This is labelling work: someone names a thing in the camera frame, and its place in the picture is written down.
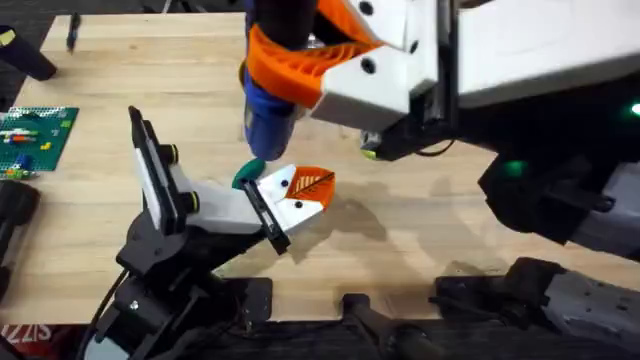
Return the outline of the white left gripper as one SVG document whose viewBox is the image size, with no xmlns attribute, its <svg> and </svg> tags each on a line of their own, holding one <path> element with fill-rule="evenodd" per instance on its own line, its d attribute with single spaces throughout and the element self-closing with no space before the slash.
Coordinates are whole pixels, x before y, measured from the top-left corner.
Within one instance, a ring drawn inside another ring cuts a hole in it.
<svg viewBox="0 0 640 360">
<path fill-rule="evenodd" d="M 335 188 L 335 173 L 316 166 L 288 165 L 258 180 L 240 175 L 236 188 L 192 181 L 177 163 L 139 163 L 136 170 L 151 243 L 129 233 L 117 262 L 137 273 L 157 262 L 155 250 L 166 239 L 196 232 L 206 237 L 255 235 L 283 254 L 290 246 L 289 234 L 325 211 Z"/>
</svg>

